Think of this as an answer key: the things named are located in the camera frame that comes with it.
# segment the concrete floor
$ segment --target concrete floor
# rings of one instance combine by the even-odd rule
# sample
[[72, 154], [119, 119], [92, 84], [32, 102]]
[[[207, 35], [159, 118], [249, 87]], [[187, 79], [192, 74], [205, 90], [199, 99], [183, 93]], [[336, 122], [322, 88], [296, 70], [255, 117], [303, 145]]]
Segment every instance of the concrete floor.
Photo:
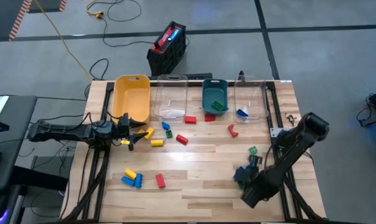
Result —
[[[63, 35], [102, 34], [103, 21], [89, 17], [90, 0], [67, 2], [64, 12], [49, 16]], [[162, 31], [170, 20], [188, 30], [260, 28], [252, 0], [138, 0], [143, 14], [136, 20], [108, 21], [108, 33]], [[261, 0], [268, 28], [355, 26], [376, 24], [376, 0]], [[98, 6], [96, 10], [105, 10]], [[111, 16], [135, 15], [131, 2], [116, 5]], [[27, 14], [17, 37], [55, 35], [42, 14]], [[376, 29], [269, 33], [279, 76], [292, 80], [302, 114], [313, 111], [330, 122], [327, 139], [311, 150], [327, 217], [335, 221], [376, 223], [376, 125], [361, 128], [355, 116], [365, 97], [376, 92]], [[113, 38], [114, 44], [156, 37]], [[214, 78], [235, 78], [239, 70], [272, 79], [261, 33], [189, 35], [187, 55], [173, 73], [212, 72]], [[150, 74], [148, 44], [123, 48], [101, 39], [68, 40], [70, 50], [88, 69], [100, 58], [110, 60], [106, 79], [124, 74]], [[98, 75], [102, 68], [94, 69]], [[84, 99], [88, 80], [67, 55], [61, 41], [0, 42], [0, 93]], [[39, 99], [33, 121], [81, 114], [84, 101]], [[69, 119], [78, 123], [80, 118]], [[59, 143], [25, 142], [21, 154], [53, 156]], [[30, 167], [32, 157], [18, 159]], [[53, 215], [59, 208], [39, 210]], [[23, 223], [44, 221], [26, 210]]]

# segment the yellow power cord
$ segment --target yellow power cord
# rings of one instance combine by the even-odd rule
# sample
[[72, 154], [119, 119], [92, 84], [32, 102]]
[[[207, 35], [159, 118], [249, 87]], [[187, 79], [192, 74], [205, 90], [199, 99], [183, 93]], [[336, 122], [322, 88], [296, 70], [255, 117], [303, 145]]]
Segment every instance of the yellow power cord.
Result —
[[93, 15], [95, 16], [97, 19], [102, 19], [102, 15], [103, 15], [103, 12], [102, 11], [99, 11], [99, 12], [91, 12], [90, 10], [88, 10], [88, 8], [94, 3], [96, 2], [97, 0], [92, 0], [90, 3], [88, 3], [86, 5], [86, 12], [89, 13], [90, 15]]
[[59, 38], [62, 40], [62, 43], [64, 44], [65, 48], [66, 48], [66, 51], [70, 54], [70, 56], [73, 57], [73, 59], [75, 59], [75, 61], [79, 64], [80, 68], [83, 69], [84, 73], [86, 74], [87, 78], [91, 81], [91, 80], [94, 80], [95, 78], [90, 75], [87, 70], [83, 67], [83, 65], [80, 63], [80, 61], [71, 53], [71, 51], [69, 50], [68, 46], [66, 45], [65, 41], [63, 40], [63, 37], [62, 35], [59, 33], [57, 27], [54, 25], [54, 23], [51, 21], [50, 17], [45, 13], [43, 7], [41, 7], [40, 3], [38, 2], [38, 0], [34, 0], [34, 2], [36, 3], [36, 5], [39, 7], [39, 9], [41, 10], [41, 12], [46, 16], [46, 18], [50, 21], [52, 27], [55, 29], [55, 31], [57, 31], [58, 33], [58, 36]]

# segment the wooden table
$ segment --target wooden table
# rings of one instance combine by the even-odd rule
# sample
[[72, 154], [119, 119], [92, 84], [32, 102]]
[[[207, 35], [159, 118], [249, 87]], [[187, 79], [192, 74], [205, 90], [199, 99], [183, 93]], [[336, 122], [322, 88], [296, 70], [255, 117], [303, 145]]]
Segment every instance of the wooden table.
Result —
[[[107, 81], [95, 81], [91, 86], [85, 112], [91, 112], [94, 121], [100, 119], [106, 83]], [[300, 119], [293, 84], [275, 81], [275, 86], [284, 127], [291, 127], [284, 117], [285, 113], [293, 114], [298, 120]], [[151, 111], [155, 96], [156, 87], [151, 87]], [[276, 126], [270, 94], [268, 98], [271, 116]], [[196, 116], [198, 122], [197, 124], [172, 124], [174, 137], [177, 134], [185, 136], [189, 140], [187, 146], [178, 143], [175, 138], [167, 139], [164, 147], [151, 147], [149, 141], [142, 139], [135, 145], [132, 152], [127, 149], [127, 146], [112, 146], [100, 221], [283, 221], [279, 194], [268, 202], [261, 201], [254, 209], [240, 199], [242, 191], [232, 179], [235, 169], [247, 165], [248, 148], [251, 146], [256, 146], [258, 154], [265, 157], [270, 146], [270, 134], [266, 119], [259, 119], [255, 124], [236, 124], [234, 131], [239, 135], [232, 138], [227, 126], [235, 123], [232, 105], [233, 87], [228, 88], [228, 102], [230, 110], [224, 116], [218, 117], [214, 122], [205, 122], [201, 108], [202, 88], [189, 87], [187, 115]], [[153, 139], [166, 139], [161, 123], [153, 114], [149, 126], [155, 129]], [[85, 143], [77, 144], [70, 171], [70, 197], [64, 216], [69, 214], [77, 203], [87, 150]], [[91, 150], [85, 166], [82, 195], [87, 187], [92, 155]], [[268, 157], [267, 163], [273, 163], [272, 155]], [[143, 174], [141, 189], [129, 187], [120, 181], [126, 168]], [[310, 158], [302, 156], [293, 166], [293, 171], [299, 192], [316, 213], [325, 217]], [[164, 176], [165, 189], [157, 187], [155, 175], [158, 173]], [[288, 189], [286, 191], [290, 214], [293, 217], [291, 195]], [[96, 192], [91, 200], [89, 218], [93, 216], [95, 200]]]

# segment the blue block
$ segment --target blue block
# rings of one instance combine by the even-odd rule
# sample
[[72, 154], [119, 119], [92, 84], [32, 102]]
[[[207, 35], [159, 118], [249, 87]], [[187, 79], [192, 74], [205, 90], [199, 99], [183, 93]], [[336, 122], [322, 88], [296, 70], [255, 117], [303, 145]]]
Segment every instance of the blue block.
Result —
[[249, 116], [248, 114], [246, 114], [243, 110], [241, 110], [241, 109], [238, 109], [237, 110], [237, 115], [239, 115], [239, 116], [244, 116], [244, 117], [246, 117], [246, 116]]
[[166, 122], [162, 122], [162, 127], [163, 127], [163, 129], [165, 129], [165, 130], [170, 129], [170, 125], [167, 124]]
[[[243, 169], [243, 167], [237, 168], [237, 170], [239, 170], [239, 169]], [[235, 172], [235, 175], [233, 176], [233, 178], [235, 179], [236, 177], [237, 177], [237, 173]]]
[[130, 186], [134, 186], [134, 180], [130, 179], [128, 177], [122, 177], [121, 181], [123, 181], [124, 183], [126, 183], [126, 184], [128, 184]]
[[137, 174], [136, 176], [136, 184], [134, 185], [136, 188], [141, 188], [141, 184], [143, 183], [143, 174]]

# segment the metal bracket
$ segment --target metal bracket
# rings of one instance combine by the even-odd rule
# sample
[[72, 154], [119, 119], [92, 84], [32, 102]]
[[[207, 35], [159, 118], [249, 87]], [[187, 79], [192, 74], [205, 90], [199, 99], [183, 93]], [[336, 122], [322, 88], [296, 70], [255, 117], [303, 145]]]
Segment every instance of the metal bracket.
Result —
[[283, 131], [289, 131], [291, 128], [270, 128], [270, 134], [272, 138], [276, 138], [279, 133]]

